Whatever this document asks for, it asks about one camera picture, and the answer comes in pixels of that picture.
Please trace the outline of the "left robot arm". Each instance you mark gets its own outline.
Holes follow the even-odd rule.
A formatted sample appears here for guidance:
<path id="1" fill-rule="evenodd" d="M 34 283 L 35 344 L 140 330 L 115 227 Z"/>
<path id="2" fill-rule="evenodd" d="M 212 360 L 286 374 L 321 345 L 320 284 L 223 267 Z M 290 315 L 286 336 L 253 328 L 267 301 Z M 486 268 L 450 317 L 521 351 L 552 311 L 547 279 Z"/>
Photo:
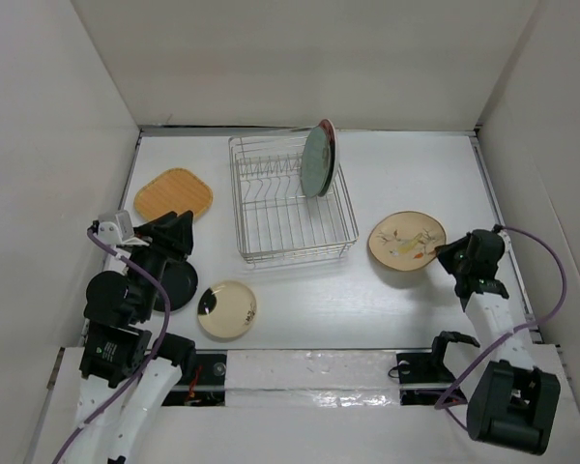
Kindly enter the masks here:
<path id="1" fill-rule="evenodd" d="M 74 430 L 57 463 L 131 463 L 163 400 L 195 374 L 195 344 L 168 332 L 171 300 L 161 280 L 186 264 L 193 213 L 167 213 L 140 226 L 128 211 L 106 213 L 88 239 L 125 271 L 103 271 L 86 288 L 88 329 L 79 365 Z"/>

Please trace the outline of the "beige bird pattern plate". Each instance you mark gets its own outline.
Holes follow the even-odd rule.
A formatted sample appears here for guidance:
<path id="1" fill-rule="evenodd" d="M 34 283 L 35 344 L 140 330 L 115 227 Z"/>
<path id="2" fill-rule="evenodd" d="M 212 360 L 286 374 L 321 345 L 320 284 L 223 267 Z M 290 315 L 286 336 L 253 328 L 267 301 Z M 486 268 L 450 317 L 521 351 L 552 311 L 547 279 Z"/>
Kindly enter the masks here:
<path id="1" fill-rule="evenodd" d="M 434 217 L 402 211 L 382 219 L 369 235 L 371 256 L 388 269 L 421 270 L 436 258 L 436 248 L 447 242 L 443 225 Z"/>

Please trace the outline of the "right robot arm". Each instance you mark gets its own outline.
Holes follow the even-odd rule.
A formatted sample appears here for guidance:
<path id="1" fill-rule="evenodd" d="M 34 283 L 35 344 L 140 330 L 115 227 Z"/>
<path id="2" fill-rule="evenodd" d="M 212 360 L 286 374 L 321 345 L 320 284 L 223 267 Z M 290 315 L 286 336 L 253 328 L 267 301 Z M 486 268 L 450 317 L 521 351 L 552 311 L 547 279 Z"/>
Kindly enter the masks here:
<path id="1" fill-rule="evenodd" d="M 481 352 L 434 407 L 448 410 L 455 391 L 482 366 L 467 402 L 468 436 L 476 442 L 542 455 L 548 447 L 561 385 L 556 375 L 537 366 L 521 335 L 553 318 L 565 301 L 559 299 L 537 320 L 514 323 L 508 291 L 497 278 L 506 251 L 505 230 L 502 225 L 476 229 L 436 248 L 439 263 L 455 279 L 455 295 L 474 327 Z"/>

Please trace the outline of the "teal flower plate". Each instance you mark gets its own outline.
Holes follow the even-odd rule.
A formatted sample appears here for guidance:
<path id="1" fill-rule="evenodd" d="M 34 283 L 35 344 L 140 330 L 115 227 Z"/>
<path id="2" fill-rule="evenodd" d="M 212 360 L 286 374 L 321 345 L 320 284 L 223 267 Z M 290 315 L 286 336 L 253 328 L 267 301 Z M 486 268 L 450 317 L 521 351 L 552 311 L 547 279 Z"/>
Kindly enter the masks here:
<path id="1" fill-rule="evenodd" d="M 327 178 L 330 154 L 327 135 L 320 126 L 307 136 L 301 158 L 300 180 L 303 194 L 316 197 Z"/>

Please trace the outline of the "red and blue floral plate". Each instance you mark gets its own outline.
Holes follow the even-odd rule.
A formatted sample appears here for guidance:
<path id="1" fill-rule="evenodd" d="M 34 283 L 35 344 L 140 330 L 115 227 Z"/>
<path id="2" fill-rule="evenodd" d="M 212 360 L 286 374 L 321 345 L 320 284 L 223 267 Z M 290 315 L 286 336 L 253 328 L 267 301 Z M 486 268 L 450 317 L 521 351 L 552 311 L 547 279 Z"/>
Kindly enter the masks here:
<path id="1" fill-rule="evenodd" d="M 330 190 L 331 185 L 334 182 L 335 176 L 337 174 L 337 170 L 339 167 L 339 154 L 337 152 L 337 144 L 338 144 L 337 133 L 332 121 L 330 119 L 323 119 L 319 123 L 319 126 L 323 129 L 323 131 L 327 135 L 330 154 L 327 178 L 320 192 L 318 193 L 319 197 L 324 197 Z"/>

